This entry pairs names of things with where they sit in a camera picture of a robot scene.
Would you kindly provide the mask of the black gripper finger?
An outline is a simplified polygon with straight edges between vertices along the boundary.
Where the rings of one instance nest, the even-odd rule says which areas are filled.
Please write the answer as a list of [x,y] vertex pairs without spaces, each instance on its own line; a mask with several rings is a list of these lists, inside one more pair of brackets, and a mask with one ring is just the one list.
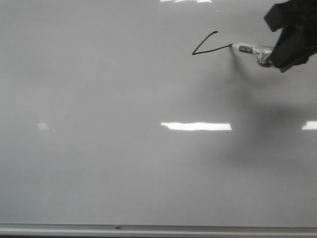
[[307,63],[309,57],[307,41],[302,32],[281,32],[270,54],[270,60],[280,72],[286,72],[295,65]]
[[317,28],[316,0],[288,0],[274,4],[264,16],[271,32],[288,26]]

